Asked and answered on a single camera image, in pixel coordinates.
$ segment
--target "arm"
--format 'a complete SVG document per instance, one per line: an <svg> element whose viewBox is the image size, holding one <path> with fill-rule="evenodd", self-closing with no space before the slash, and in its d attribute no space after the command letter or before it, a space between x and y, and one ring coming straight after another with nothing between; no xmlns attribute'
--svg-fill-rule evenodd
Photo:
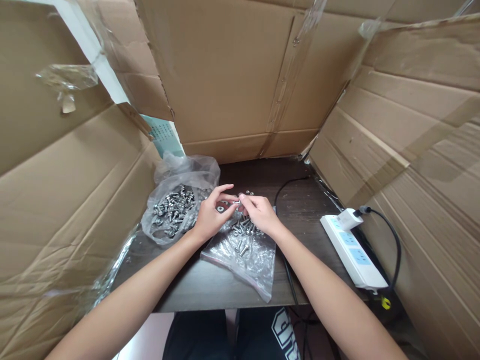
<svg viewBox="0 0 480 360"><path fill-rule="evenodd" d="M216 187L203 201L195 227L176 244L130 277L85 316L53 349L46 360L111 360L137 333L180 269L232 216L237 204L224 213L216 210L220 200L237 201Z"/></svg>
<svg viewBox="0 0 480 360"><path fill-rule="evenodd" d="M318 318L350 360L407 359L364 302L280 222L267 198L241 194L240 201L284 253Z"/></svg>

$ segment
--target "yellow tag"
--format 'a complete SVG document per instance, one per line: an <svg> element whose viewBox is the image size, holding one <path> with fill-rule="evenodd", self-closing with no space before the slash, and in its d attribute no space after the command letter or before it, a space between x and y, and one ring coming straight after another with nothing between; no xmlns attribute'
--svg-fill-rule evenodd
<svg viewBox="0 0 480 360"><path fill-rule="evenodd" d="M385 310L390 310L390 307L391 307L391 303L390 303L390 300L388 300L386 297L381 297L381 305L383 306L383 308Z"/></svg>

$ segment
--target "power cord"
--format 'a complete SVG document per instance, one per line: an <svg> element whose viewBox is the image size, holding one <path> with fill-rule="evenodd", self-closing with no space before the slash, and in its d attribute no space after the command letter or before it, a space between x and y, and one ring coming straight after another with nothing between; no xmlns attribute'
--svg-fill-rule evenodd
<svg viewBox="0 0 480 360"><path fill-rule="evenodd" d="M391 278L391 281L390 281L390 284L388 285L388 287L386 289L380 291L381 293L384 293L388 297L390 297L392 292L394 291L395 285L397 284L397 279L399 277L400 263L402 261L402 245L400 243L399 235L398 235L397 231L395 230L394 226L385 217L385 215L383 215L380 211L372 209L370 206L363 205L363 206L360 206L360 208L358 210L356 210L353 213L353 215L355 215L357 217L360 217L362 214L370 214L370 213L377 214L379 217L381 217L383 219L383 221L386 222L386 224L388 225L391 233L393 234L393 237L394 237L395 243L396 243L395 271L393 273L393 277ZM391 305L390 300L387 297L382 296L382 306L385 309L388 310L390 308L390 305Z"/></svg>
<svg viewBox="0 0 480 360"><path fill-rule="evenodd" d="M286 187L288 184L290 184L292 182L299 181L299 180L307 180L307 179L310 179L310 177L311 176L308 175L308 176L301 177L301 178L290 179L290 180L286 181L278 189L278 191L276 192L276 195L275 195L275 201L273 203L275 213L276 213L277 216L279 214L278 207L277 207L277 200L278 200L280 192L283 190L283 188ZM288 278L288 283L290 284L290 290L291 290L291 294L293 296L293 300L295 302L296 311L291 306L289 306L289 308L295 314L295 316L299 319L299 321L297 321L293 325L293 328L295 328L295 326L297 326L298 324L303 323L303 331L304 332L303 332L303 349L302 349L302 357L301 358L304 359L304 360L306 359L305 353L306 353L306 350L307 350L308 351L308 356L310 357L310 360L312 360L313 356L312 356L312 350L310 349L310 344L309 344L309 339L308 339L308 328L309 328L309 325L318 325L318 324L321 324L321 322L320 322L320 320L310 320L310 318L315 314L314 311L312 311L306 319L304 319L300 316L299 301L297 299L297 293L295 291L294 282L292 280L292 275L290 273L290 265L289 265L289 262L287 261L287 258L285 257L283 252L281 253L281 255L283 257L283 264L285 265L286 277ZM338 348L337 344L335 343L334 339L330 336L328 331L326 332L326 334L328 336L328 341L330 342L330 347L331 347L331 350L332 350L332 353L333 353L333 356L334 356L335 360L340 360L341 357L340 357L340 352L339 352L339 348Z"/></svg>

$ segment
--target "power outlet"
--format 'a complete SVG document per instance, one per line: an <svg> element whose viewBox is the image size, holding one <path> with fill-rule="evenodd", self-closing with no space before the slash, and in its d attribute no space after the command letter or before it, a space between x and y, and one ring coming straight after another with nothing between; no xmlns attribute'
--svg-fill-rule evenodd
<svg viewBox="0 0 480 360"><path fill-rule="evenodd" d="M378 289L388 286L357 238L350 230L342 230L337 216L322 216L320 222L357 288L377 293Z"/></svg>

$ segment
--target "pile of screws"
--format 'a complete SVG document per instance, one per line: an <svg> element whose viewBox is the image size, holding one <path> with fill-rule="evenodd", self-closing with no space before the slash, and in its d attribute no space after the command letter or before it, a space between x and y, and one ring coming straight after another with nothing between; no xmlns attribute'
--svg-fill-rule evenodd
<svg viewBox="0 0 480 360"><path fill-rule="evenodd" d="M249 190L245 191L245 193L247 195L254 195L254 193ZM255 226L255 224L250 219L250 216L245 215L242 215L241 218L238 219L234 225L232 225L230 232L234 237L240 237L240 240L235 247L235 251L237 253L240 253L240 256L243 256L249 250L248 244L245 244L245 246L242 247L243 239L241 237L264 234L263 231L261 231L258 227Z"/></svg>
<svg viewBox="0 0 480 360"><path fill-rule="evenodd" d="M201 200L206 199L208 194L204 194ZM192 188L180 184L170 192L161 203L153 205L153 225L164 228L164 233L173 238L180 230L180 225L184 222L187 212L196 204L195 195ZM185 226L188 231L195 225L195 221Z"/></svg>

